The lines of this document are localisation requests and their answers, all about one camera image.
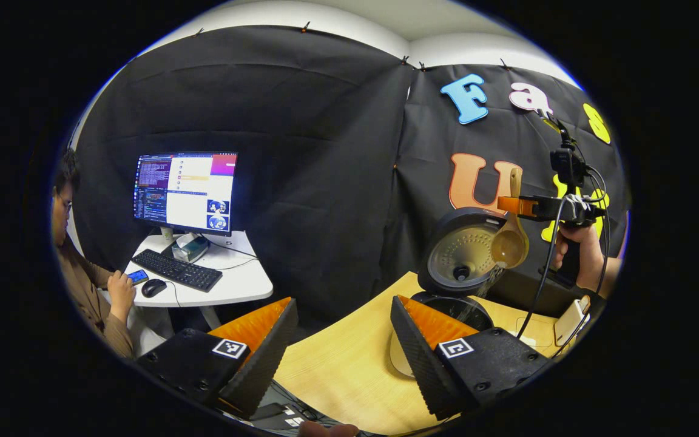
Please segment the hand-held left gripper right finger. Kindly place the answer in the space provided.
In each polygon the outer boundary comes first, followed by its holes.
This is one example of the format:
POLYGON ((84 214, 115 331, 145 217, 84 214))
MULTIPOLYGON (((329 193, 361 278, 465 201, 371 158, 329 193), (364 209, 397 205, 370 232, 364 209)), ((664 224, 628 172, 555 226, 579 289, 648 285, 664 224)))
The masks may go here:
POLYGON ((489 407, 551 367, 547 356, 501 327, 475 330, 403 295, 392 299, 391 323, 437 419, 489 407))

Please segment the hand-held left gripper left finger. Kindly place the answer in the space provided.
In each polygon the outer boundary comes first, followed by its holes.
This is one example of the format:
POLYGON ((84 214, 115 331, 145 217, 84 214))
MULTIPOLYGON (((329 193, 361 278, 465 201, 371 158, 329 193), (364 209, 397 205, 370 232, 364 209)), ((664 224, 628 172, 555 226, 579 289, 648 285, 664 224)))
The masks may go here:
POLYGON ((205 407, 255 414, 294 330, 297 302, 280 299, 208 333, 180 330, 137 359, 149 376, 205 407))

